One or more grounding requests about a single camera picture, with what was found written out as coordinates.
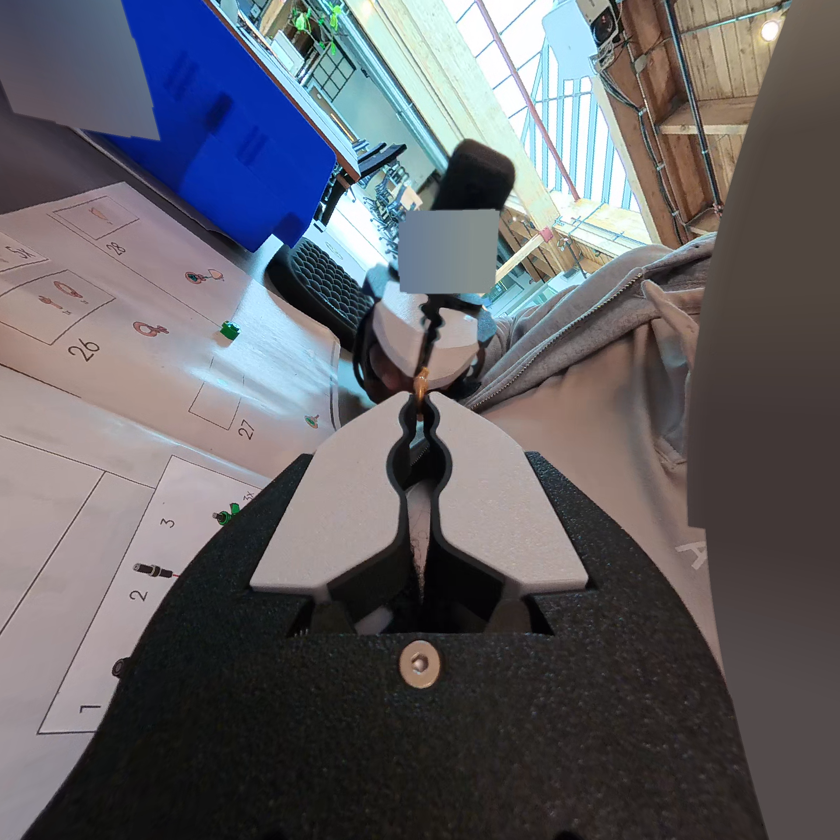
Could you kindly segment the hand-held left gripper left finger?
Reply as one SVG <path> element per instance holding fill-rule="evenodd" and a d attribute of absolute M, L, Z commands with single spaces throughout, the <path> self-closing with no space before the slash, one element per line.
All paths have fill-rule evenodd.
<path fill-rule="evenodd" d="M 316 450 L 250 580 L 256 592 L 339 603 L 352 623 L 405 586 L 405 394 Z"/>

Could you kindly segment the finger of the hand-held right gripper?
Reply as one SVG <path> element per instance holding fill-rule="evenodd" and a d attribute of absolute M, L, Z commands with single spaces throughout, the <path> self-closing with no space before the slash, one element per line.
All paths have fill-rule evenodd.
<path fill-rule="evenodd" d="M 427 389 L 443 391 L 454 384 L 473 364 L 479 350 L 478 318 L 464 311 L 441 308 L 428 360 Z"/>
<path fill-rule="evenodd" d="M 426 334 L 423 306 L 428 295 L 386 291 L 375 303 L 372 316 L 374 345 L 381 346 L 390 360 L 415 381 Z"/>

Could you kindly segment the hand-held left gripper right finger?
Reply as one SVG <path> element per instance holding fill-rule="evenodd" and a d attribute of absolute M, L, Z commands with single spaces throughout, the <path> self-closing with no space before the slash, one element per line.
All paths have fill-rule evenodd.
<path fill-rule="evenodd" d="M 589 576 L 522 447 L 431 392 L 424 425 L 443 476 L 434 489 L 426 594 L 518 599 L 583 590 Z"/>

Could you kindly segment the grey desk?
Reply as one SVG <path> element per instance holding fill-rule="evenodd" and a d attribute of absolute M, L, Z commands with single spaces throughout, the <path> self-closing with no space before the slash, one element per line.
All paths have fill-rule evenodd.
<path fill-rule="evenodd" d="M 123 169 L 75 130 L 18 116 L 2 96 L 2 214 L 119 183 L 128 184 L 267 289 L 264 265 L 277 251 L 275 238 L 249 253 L 187 205 L 156 192 L 154 181 Z"/>

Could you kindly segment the person's right hand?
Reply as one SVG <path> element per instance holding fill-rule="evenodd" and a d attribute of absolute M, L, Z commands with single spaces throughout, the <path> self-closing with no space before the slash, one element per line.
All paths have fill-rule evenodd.
<path fill-rule="evenodd" d="M 370 389 L 374 402 L 380 403 L 398 392 L 413 392 L 413 378 L 405 375 L 380 345 L 376 344 L 369 350 L 369 363 L 374 377 Z"/>

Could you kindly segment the grey zip hoodie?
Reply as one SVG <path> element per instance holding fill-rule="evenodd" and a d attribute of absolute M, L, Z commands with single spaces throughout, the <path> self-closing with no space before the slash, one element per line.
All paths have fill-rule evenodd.
<path fill-rule="evenodd" d="M 704 529 L 689 525 L 687 428 L 716 234 L 645 245 L 497 332 L 471 410 L 537 451 L 654 561 L 722 667 Z"/>

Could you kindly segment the ceiling projector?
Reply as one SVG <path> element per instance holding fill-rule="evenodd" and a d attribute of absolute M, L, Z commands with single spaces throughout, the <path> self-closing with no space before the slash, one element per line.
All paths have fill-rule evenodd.
<path fill-rule="evenodd" d="M 576 5 L 599 50 L 620 44 L 623 36 L 620 2 L 576 1 Z"/>

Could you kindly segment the green hanging plant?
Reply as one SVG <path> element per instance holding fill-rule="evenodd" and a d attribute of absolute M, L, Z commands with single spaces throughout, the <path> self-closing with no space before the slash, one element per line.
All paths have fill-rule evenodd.
<path fill-rule="evenodd" d="M 342 2 L 315 2 L 314 5 L 304 1 L 291 2 L 284 33 L 304 57 L 315 49 L 320 54 L 334 56 L 337 51 L 335 39 L 343 13 Z"/>

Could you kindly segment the printed instruction sheet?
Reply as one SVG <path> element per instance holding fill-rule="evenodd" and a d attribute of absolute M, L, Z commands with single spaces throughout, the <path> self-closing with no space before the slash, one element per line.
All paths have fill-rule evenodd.
<path fill-rule="evenodd" d="M 257 471 L 2 367 L 1 833 L 20 838 L 99 728 L 152 614 L 298 455 Z"/>
<path fill-rule="evenodd" d="M 1 229 L 3 366 L 253 472 L 341 428 L 333 334 L 128 184 Z"/>

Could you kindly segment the blue plastic bin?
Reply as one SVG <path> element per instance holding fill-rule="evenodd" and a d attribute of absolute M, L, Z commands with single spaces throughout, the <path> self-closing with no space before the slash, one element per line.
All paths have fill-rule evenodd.
<path fill-rule="evenodd" d="M 248 251 L 294 247 L 337 157 L 205 2 L 125 1 L 160 139 L 93 133 Z"/>

